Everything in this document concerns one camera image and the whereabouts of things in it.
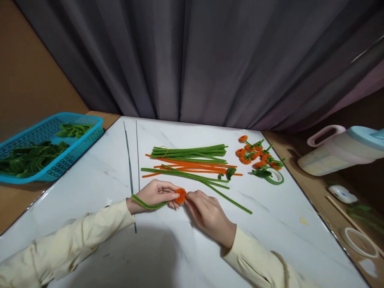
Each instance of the wooden stick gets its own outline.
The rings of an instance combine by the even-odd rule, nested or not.
[[[364,236],[366,236],[369,240],[371,240],[371,242],[376,246],[380,256],[382,256],[382,258],[384,258],[384,252],[383,250],[381,250],[379,248],[379,246],[376,245],[375,242],[372,241],[371,238],[368,237],[367,234],[365,234],[365,232],[356,224],[356,222],[354,222],[354,220],[348,215],[346,214],[346,212],[344,210],[342,210],[342,208],[340,208],[340,206],[338,206],[338,204],[330,197],[330,196],[325,196],[325,198],[327,198],[329,200],[329,202],[331,202],[331,204],[342,214],[342,216],[344,216],[344,218],[350,222],[350,224],[356,229],[358,230],[358,232],[360,232],[361,234],[363,234]]]

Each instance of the finger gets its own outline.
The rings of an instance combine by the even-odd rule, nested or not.
[[[175,206],[176,209],[178,209],[180,206],[177,204],[175,201],[172,201],[173,205]]]
[[[209,212],[208,206],[206,204],[207,200],[204,199],[197,191],[188,192],[187,198],[195,204],[200,214],[205,214]]]
[[[163,194],[157,194],[156,195],[156,202],[166,202],[166,201],[172,201],[176,198],[179,198],[180,194],[178,193],[163,193]]]
[[[169,188],[160,188],[160,191],[159,193],[174,193],[175,190],[172,190],[172,189],[169,189]]]
[[[178,186],[175,186],[174,184],[172,184],[171,182],[166,182],[166,181],[158,181],[156,183],[158,185],[158,187],[162,187],[163,189],[170,189],[172,191],[175,191],[177,189],[180,189],[180,187]]]
[[[205,225],[204,225],[203,219],[201,217],[201,214],[200,214],[199,210],[197,209],[197,207],[195,206],[195,204],[190,200],[187,200],[185,203],[186,203],[186,212],[187,212],[189,218],[191,219],[192,224],[195,227],[203,229],[205,227]]]
[[[205,194],[204,192],[202,192],[202,190],[197,190],[196,193],[201,196],[202,198],[206,199],[206,200],[209,200],[209,196],[207,194]]]

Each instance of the hand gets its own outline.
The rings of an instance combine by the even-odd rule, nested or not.
[[[194,226],[226,248],[232,247],[236,224],[227,218],[216,198],[197,190],[187,193],[186,204]]]
[[[180,196],[175,193],[180,187],[174,186],[174,184],[165,181],[159,181],[157,179],[152,180],[140,190],[136,196],[143,200],[148,205],[157,205],[162,202],[172,201]],[[127,198],[127,208],[131,215],[140,213],[146,210],[143,206],[138,204],[132,198]]]

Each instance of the blue lid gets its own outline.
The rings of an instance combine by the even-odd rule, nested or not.
[[[366,146],[384,151],[384,129],[378,131],[363,126],[352,126],[346,133]]]

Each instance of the cardboard wall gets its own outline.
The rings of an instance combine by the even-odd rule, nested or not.
[[[384,88],[347,106],[315,126],[298,134],[306,140],[323,127],[337,124],[349,128],[351,126],[365,126],[376,130],[384,128]],[[384,172],[384,158],[365,165],[355,165],[339,171],[350,184],[364,196],[368,202],[384,214],[384,194],[382,193],[382,174]]]
[[[12,0],[0,1],[0,142],[59,112],[89,111]]]

